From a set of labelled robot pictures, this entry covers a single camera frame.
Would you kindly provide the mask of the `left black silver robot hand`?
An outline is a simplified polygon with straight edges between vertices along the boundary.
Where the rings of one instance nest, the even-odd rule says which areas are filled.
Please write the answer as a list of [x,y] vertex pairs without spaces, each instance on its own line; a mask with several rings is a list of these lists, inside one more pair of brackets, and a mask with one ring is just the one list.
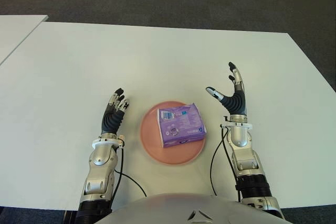
[[130,102],[122,88],[117,89],[108,101],[101,123],[101,133],[116,134]]

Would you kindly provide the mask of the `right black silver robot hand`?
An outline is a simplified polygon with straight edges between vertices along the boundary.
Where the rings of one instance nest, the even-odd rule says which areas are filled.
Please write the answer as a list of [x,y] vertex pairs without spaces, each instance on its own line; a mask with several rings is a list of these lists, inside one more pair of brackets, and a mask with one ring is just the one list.
[[230,113],[230,115],[247,115],[245,88],[243,79],[235,64],[228,63],[229,69],[233,75],[229,76],[230,81],[234,86],[234,93],[232,96],[226,96],[217,91],[213,87],[207,87],[205,90],[216,100],[218,100],[222,106]]

